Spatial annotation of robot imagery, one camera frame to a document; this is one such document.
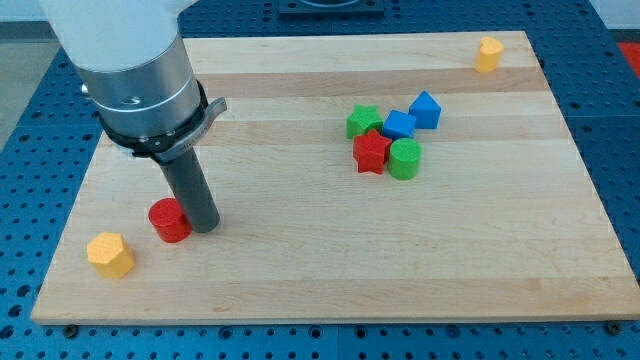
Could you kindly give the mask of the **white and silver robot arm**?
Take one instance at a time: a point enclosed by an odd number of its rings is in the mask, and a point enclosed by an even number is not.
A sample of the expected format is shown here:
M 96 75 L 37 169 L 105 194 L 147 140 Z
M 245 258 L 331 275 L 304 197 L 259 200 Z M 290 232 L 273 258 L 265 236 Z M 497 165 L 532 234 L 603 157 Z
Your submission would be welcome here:
M 201 95 L 179 34 L 194 0 L 41 0 L 103 126 L 124 137 L 176 130 Z

